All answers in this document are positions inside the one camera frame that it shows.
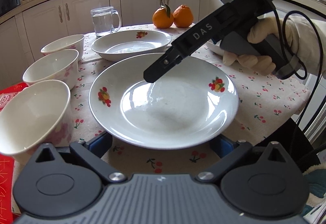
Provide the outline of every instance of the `mug handle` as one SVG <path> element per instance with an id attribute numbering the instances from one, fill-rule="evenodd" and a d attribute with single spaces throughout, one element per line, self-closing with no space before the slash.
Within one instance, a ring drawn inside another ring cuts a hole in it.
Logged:
<path id="1" fill-rule="evenodd" d="M 119 13 L 118 13 L 116 10 L 112 10 L 112 14 L 116 14 L 116 15 L 118 16 L 118 18 L 119 18 L 119 26 L 118 26 L 118 28 L 113 28 L 113 29 L 112 29 L 114 32 L 117 32 L 117 31 L 119 31 L 120 28 L 121 28 L 121 18 L 120 18 Z"/>

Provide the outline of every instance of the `white bowl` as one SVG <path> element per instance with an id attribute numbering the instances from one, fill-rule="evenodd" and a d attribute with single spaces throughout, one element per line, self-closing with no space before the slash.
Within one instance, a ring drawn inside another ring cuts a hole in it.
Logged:
<path id="1" fill-rule="evenodd" d="M 213 44 L 213 41 L 209 40 L 208 42 L 205 43 L 205 45 L 212 52 L 214 52 L 220 56 L 223 56 L 224 50 L 220 48 L 220 43 L 221 43 L 221 41 L 217 42 L 216 44 Z"/>
<path id="2" fill-rule="evenodd" d="M 43 142 L 69 145 L 73 130 L 68 86 L 58 80 L 38 82 L 0 112 L 0 153 L 25 164 Z"/>
<path id="3" fill-rule="evenodd" d="M 34 62 L 22 76 L 29 86 L 48 79 L 58 79 L 72 89 L 77 82 L 78 51 L 65 49 L 50 53 Z"/>
<path id="4" fill-rule="evenodd" d="M 204 60 L 187 57 L 147 83 L 143 72 L 161 55 L 130 57 L 95 79 L 89 105 L 97 122 L 117 138 L 150 149 L 196 146 L 222 133 L 239 103 L 229 77 Z"/>
<path id="5" fill-rule="evenodd" d="M 57 52 L 63 49 L 76 49 L 79 52 L 79 61 L 83 57 L 84 53 L 84 39 L 84 34 L 70 35 L 44 46 L 41 49 L 41 53 L 43 55 L 48 55 L 50 53 Z"/>
<path id="6" fill-rule="evenodd" d="M 140 54 L 162 52 L 171 40 L 169 34 L 161 31 L 118 31 L 95 40 L 92 50 L 106 60 L 121 61 Z"/>

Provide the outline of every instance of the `table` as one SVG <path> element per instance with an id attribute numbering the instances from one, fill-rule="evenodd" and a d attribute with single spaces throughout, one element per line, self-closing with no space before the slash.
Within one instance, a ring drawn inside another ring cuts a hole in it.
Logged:
<path id="1" fill-rule="evenodd" d="M 121 28 L 121 30 L 132 29 L 157 30 L 152 24 Z M 186 30 L 173 25 L 162 31 L 169 33 L 174 40 Z M 88 94 L 96 77 L 113 62 L 102 59 L 91 50 L 94 40 L 96 40 L 95 33 L 86 34 L 84 55 L 78 69 L 79 77 L 76 86 L 71 90 L 71 107 L 75 121 L 72 141 L 79 139 L 87 141 L 103 131 L 91 114 Z M 230 67 L 224 66 L 222 58 L 205 46 L 200 47 L 193 56 L 220 68 L 232 79 L 237 88 L 239 109 L 235 120 L 223 133 L 233 141 L 245 139 L 253 145 L 261 142 L 294 113 L 302 110 L 310 96 L 310 91 L 294 77 L 279 80 L 272 75 L 260 76 L 250 69 L 243 68 L 238 63 L 234 63 Z M 114 137 L 112 147 L 102 159 L 128 176 L 135 172 L 195 175 L 214 164 L 219 157 L 209 148 L 208 143 L 183 150 L 163 151 L 136 147 Z M 13 183 L 21 169 L 22 166 L 15 163 Z M 13 199 L 12 208 L 14 213 L 19 213 Z"/>

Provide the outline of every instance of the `plate rim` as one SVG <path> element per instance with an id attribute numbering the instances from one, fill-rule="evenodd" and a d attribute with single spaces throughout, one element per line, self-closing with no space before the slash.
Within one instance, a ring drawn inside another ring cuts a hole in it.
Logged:
<path id="1" fill-rule="evenodd" d="M 102 71 L 102 73 L 100 73 L 96 79 L 93 81 L 90 89 L 89 89 L 89 93 L 88 93 L 88 106 L 91 110 L 91 113 L 94 117 L 94 119 L 97 121 L 97 123 L 105 130 L 107 131 L 109 134 L 111 134 L 112 136 L 115 136 L 116 138 L 120 139 L 121 141 L 123 142 L 126 142 L 128 144 L 131 144 L 133 146 L 137 146 L 137 147 L 142 147 L 142 148 L 145 148 L 145 149 L 153 149 L 153 150 L 181 150 L 181 149 L 187 149 L 187 148 L 190 148 L 190 147 L 194 147 L 194 146 L 198 146 L 198 145 L 201 145 L 201 144 L 204 144 L 204 143 L 207 143 L 208 141 L 212 140 L 213 138 L 217 137 L 218 134 L 212 134 L 211 136 L 208 136 L 205 140 L 203 141 L 200 141 L 200 142 L 196 142 L 196 143 L 192 143 L 192 144 L 188 144 L 187 146 L 184 146 L 184 147 L 149 147 L 149 146 L 146 146 L 144 144 L 141 144 L 141 143 L 138 143 L 138 141 L 134 141 L 133 143 L 130 143 L 130 141 L 128 141 L 127 139 L 125 139 L 124 137 L 120 136 L 118 133 L 116 133 L 114 130 L 111 130 L 111 129 L 107 129 L 98 119 L 97 117 L 95 116 L 95 113 L 93 112 L 93 109 L 91 107 L 91 102 L 90 102 L 90 96 L 91 96 L 91 91 L 92 91 L 92 88 L 93 88 L 93 85 L 94 83 L 96 82 L 96 80 L 102 75 L 104 74 L 109 68 L 113 67 L 114 65 L 122 62 L 122 61 L 125 61 L 127 59 L 131 59 L 131 58 L 134 58 L 134 57 L 138 57 L 138 56 L 141 56 L 141 55 L 152 55 L 152 54 L 157 54 L 157 53 L 145 53 L 145 54 L 140 54 L 140 55 L 136 55 L 136 56 L 133 56 L 133 57 L 128 57 L 126 59 L 123 59 L 123 60 L 120 60 L 116 63 L 114 63 L 113 65 L 109 66 L 108 68 L 106 68 L 105 70 Z M 194 59 L 199 59 L 201 61 L 205 61 L 203 59 L 200 59 L 200 58 L 197 58 L 197 57 L 192 57 L 192 56 L 189 56 L 191 58 L 194 58 Z M 238 109 L 239 109 L 239 94 L 238 94 L 238 90 L 236 88 L 236 86 L 234 85 L 233 81 L 227 76 L 227 74 L 222 71 L 226 77 L 228 78 L 228 80 L 233 84 L 234 86 L 234 90 L 236 92 L 236 97 L 237 97 L 237 100 L 236 100 L 236 105 L 235 105 L 235 111 L 234 111 L 234 116 L 231 117 L 231 122 L 232 123 L 237 115 L 237 112 L 238 112 Z M 219 134 L 222 134 L 226 129 L 228 128 L 227 127 L 224 127 L 222 128 L 220 131 L 219 131 Z"/>
<path id="2" fill-rule="evenodd" d="M 118 34 L 118 33 L 123 33 L 123 32 L 130 32 L 130 31 L 139 31 L 139 30 L 124 30 L 124 31 L 117 31 L 117 32 L 114 32 L 114 33 L 112 33 L 112 34 Z M 162 48 L 163 46 L 168 46 L 171 42 L 172 42 L 172 36 L 170 35 L 170 34 L 168 34 L 168 33 L 166 33 L 166 32 L 162 32 L 162 31 L 158 31 L 158 30 L 142 30 L 142 31 L 151 31 L 151 32 L 158 32 L 158 33 L 162 33 L 162 34 L 164 34 L 166 37 L 168 37 L 170 40 L 169 40 L 169 42 L 167 43 L 167 44 L 163 44 L 163 45 L 161 45 L 161 46 L 159 46 L 159 47 L 155 47 L 155 48 L 153 48 L 153 49 L 151 49 L 151 50 L 156 50 L 156 49 L 158 49 L 158 48 Z M 98 53 L 98 54 L 108 54 L 108 55 L 120 55 L 120 53 L 105 53 L 105 52 L 101 52 L 101 51 L 97 51 L 97 50 L 95 50 L 94 49 L 94 44 L 95 44 L 95 42 L 97 41 L 97 40 L 100 40 L 101 38 L 103 38 L 103 37 L 105 37 L 105 36 L 102 36 L 102 37 L 100 37 L 100 38 L 98 38 L 98 39 L 96 39 L 94 42 L 92 42 L 92 45 L 91 45 L 91 49 L 92 49 L 92 51 L 94 51 L 95 53 Z M 137 52 L 143 52 L 143 51 L 134 51 L 134 52 L 129 52 L 129 53 L 137 53 Z"/>

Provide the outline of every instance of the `white glove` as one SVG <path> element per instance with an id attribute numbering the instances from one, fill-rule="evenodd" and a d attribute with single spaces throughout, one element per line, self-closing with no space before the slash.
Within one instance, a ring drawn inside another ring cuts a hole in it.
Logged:
<path id="1" fill-rule="evenodd" d="M 324 54 L 326 55 L 326 22 L 312 21 L 317 26 L 317 30 L 322 39 Z M 319 69 L 319 45 L 315 31 L 310 23 L 304 17 L 291 16 L 291 18 L 286 21 L 285 33 L 291 50 L 296 53 L 305 64 L 309 73 L 317 75 Z M 251 28 L 247 40 L 250 43 L 259 43 L 269 34 L 275 34 L 276 37 L 279 38 L 275 17 L 259 20 L 259 22 Z M 233 64 L 235 60 L 238 60 L 242 66 L 251 68 L 263 76 L 269 75 L 275 69 L 275 64 L 272 62 L 271 57 L 256 57 L 254 55 L 238 56 L 234 53 L 224 52 L 223 63 L 225 65 L 229 66 Z M 324 58 L 323 72 L 326 68 L 325 63 L 326 61 Z"/>

